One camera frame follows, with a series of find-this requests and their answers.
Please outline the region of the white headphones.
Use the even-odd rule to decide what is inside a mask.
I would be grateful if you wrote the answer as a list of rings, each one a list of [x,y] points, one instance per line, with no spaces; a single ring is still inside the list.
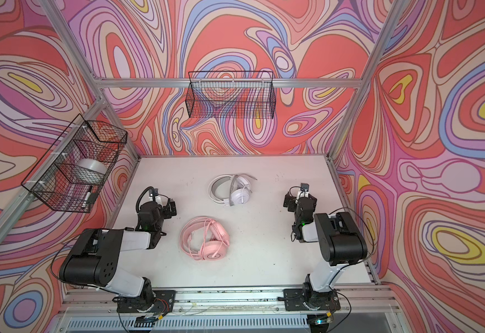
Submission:
[[[248,173],[222,174],[215,177],[209,184],[208,196],[217,205],[233,207],[248,203],[252,196],[252,180],[257,178]],[[228,196],[220,197],[216,194],[224,183],[229,184]]]

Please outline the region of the pink headphones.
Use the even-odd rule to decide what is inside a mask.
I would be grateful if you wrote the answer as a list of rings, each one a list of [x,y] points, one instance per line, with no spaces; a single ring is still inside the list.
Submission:
[[[191,219],[181,230],[179,246],[195,261],[216,261],[226,257],[231,239],[224,226],[208,216]]]

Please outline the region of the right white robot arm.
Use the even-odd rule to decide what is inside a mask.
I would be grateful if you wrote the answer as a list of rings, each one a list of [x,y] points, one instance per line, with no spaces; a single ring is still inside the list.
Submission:
[[[284,289],[278,300],[288,312],[340,309],[335,284],[350,266],[368,258],[368,246],[348,212],[317,213],[317,199],[306,191],[287,193],[283,202],[294,213],[291,240],[317,243],[322,261],[307,274],[300,289]]]

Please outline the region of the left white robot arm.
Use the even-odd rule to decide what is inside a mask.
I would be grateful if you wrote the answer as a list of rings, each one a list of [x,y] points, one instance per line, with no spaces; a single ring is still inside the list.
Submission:
[[[150,279],[135,276],[118,266],[124,252],[153,250],[162,237],[163,224],[177,215],[175,201],[147,187],[135,204],[134,228],[88,228],[78,237],[59,268],[66,284],[93,287],[114,295],[119,314],[152,313],[165,316],[173,309],[174,291],[156,293]]]

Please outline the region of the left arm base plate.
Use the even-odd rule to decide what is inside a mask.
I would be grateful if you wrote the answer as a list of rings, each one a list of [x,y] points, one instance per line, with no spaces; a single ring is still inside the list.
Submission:
[[[116,296],[113,302],[119,314],[156,314],[166,315],[173,311],[176,291],[157,290],[141,294],[135,298]]]

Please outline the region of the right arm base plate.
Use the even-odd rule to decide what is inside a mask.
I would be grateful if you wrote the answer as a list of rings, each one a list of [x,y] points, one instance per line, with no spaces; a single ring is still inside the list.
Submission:
[[[335,290],[320,293],[305,289],[284,289],[278,297],[288,312],[327,311],[334,313],[341,309],[339,297]]]

